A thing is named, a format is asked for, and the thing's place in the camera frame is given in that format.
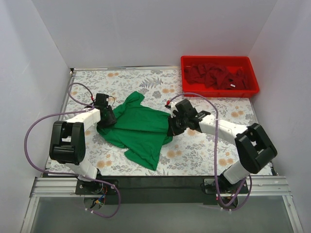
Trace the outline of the green t shirt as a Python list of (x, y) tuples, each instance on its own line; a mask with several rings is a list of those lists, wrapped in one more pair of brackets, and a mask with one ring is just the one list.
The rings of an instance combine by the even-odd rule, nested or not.
[(155, 171), (162, 146), (173, 140), (167, 136), (170, 114), (141, 105), (143, 100), (141, 93), (131, 93), (113, 110), (116, 123), (107, 128), (97, 126), (97, 132), (106, 142), (127, 149), (127, 159)]

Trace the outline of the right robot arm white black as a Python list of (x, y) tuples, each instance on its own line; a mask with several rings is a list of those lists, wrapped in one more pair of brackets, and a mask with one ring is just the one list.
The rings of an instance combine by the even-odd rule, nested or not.
[(198, 112), (189, 100), (166, 104), (171, 115), (168, 117), (168, 135), (177, 136), (189, 128), (200, 133), (214, 135), (236, 146), (239, 159), (217, 176), (207, 188), (231, 193), (250, 174), (259, 173), (276, 156), (277, 150), (260, 124), (239, 125), (218, 120), (207, 111)]

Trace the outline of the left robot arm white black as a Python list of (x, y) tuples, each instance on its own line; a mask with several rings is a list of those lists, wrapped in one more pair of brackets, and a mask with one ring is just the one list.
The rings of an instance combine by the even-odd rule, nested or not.
[(98, 169), (86, 158), (85, 131), (93, 125), (107, 128), (117, 122), (108, 99), (108, 95), (98, 93), (93, 110), (66, 121), (56, 121), (52, 127), (50, 158), (69, 167), (78, 179), (87, 181), (90, 178), (86, 187), (92, 194), (99, 194), (104, 185), (97, 178)]

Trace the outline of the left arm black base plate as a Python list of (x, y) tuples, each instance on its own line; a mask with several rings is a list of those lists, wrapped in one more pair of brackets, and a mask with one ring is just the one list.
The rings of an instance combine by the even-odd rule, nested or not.
[(105, 180), (110, 184), (105, 184), (101, 182), (95, 181), (81, 181), (77, 180), (77, 185), (75, 189), (76, 195), (101, 195), (101, 194), (108, 194), (108, 195), (115, 195), (116, 190), (115, 188), (118, 187), (119, 181), (116, 179), (108, 179)]

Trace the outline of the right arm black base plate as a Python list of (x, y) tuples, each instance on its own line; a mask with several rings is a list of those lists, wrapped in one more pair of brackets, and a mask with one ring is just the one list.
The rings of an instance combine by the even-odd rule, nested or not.
[[(219, 191), (221, 194), (234, 194), (237, 192), (238, 188), (241, 185), (241, 181), (236, 184), (230, 184), (228, 182), (224, 182), (222, 179), (218, 179)], [(216, 182), (214, 178), (207, 178), (200, 184), (201, 190), (205, 194), (216, 194)], [(249, 191), (246, 182), (243, 183), (240, 194), (247, 194)]]

